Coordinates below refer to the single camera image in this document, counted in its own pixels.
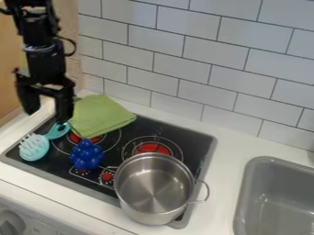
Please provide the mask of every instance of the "white countertop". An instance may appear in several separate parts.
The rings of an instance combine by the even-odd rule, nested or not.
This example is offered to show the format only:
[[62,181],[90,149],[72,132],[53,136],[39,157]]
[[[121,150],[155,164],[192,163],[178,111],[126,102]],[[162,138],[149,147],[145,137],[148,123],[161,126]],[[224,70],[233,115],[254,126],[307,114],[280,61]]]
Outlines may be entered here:
[[[258,156],[273,156],[313,166],[314,154],[311,152],[169,115],[127,101],[117,101],[139,115],[210,134],[217,138],[218,145],[205,178],[211,189],[210,199],[207,203],[196,206],[185,229],[142,226],[124,216],[120,208],[2,162],[0,162],[0,196],[10,197],[18,203],[66,221],[90,234],[126,235],[131,232],[140,235],[233,235],[233,215],[246,162]],[[0,154],[43,122],[51,115],[52,110],[53,104],[49,101],[39,113],[32,117],[22,115],[0,129]]]

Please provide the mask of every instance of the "toy stove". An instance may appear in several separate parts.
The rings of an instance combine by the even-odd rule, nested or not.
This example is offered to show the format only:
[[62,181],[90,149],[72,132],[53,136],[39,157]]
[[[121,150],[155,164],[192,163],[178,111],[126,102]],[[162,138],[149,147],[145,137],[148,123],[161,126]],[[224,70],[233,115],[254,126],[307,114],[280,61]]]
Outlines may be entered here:
[[[47,133],[54,123],[53,118],[48,120],[35,133]],[[144,152],[165,153],[182,161],[195,178],[203,179],[215,147],[213,137],[138,117],[122,129],[91,139],[103,149],[105,159],[94,170],[78,170],[69,161],[69,156],[80,140],[71,131],[57,140],[51,140],[47,155],[36,162],[22,160],[16,145],[2,161],[118,206],[113,180],[117,168],[131,156]],[[198,191],[199,185],[193,199],[196,199]],[[175,229],[185,227],[192,209],[193,204],[190,204],[185,213],[169,226]]]

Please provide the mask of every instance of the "sink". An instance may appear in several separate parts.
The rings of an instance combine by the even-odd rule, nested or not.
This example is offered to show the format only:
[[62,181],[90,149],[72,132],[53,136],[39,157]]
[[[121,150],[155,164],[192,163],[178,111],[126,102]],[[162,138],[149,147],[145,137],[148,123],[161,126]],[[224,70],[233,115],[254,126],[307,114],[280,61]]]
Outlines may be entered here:
[[273,157],[246,165],[235,235],[314,234],[314,169]]

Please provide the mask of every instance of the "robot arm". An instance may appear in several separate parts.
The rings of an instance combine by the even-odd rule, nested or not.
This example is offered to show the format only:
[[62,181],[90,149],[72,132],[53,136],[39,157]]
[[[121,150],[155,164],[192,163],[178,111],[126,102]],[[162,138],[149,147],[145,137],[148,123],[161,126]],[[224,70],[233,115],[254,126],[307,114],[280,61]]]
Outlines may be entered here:
[[75,83],[65,76],[65,57],[75,53],[75,42],[66,39],[73,44],[73,51],[65,53],[62,43],[65,38],[58,36],[61,29],[52,0],[5,0],[5,3],[6,9],[0,9],[0,13],[13,17],[28,60],[28,68],[14,70],[21,105],[31,115],[40,108],[40,95],[52,97],[57,121],[67,121],[73,116]]

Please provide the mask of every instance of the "green cloth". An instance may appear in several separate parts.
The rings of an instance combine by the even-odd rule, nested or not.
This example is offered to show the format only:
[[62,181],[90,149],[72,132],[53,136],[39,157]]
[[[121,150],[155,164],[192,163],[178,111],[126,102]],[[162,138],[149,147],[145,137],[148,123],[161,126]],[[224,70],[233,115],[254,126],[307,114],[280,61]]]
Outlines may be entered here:
[[89,95],[78,100],[69,121],[72,131],[81,138],[93,137],[120,129],[136,119],[123,106],[105,95]]

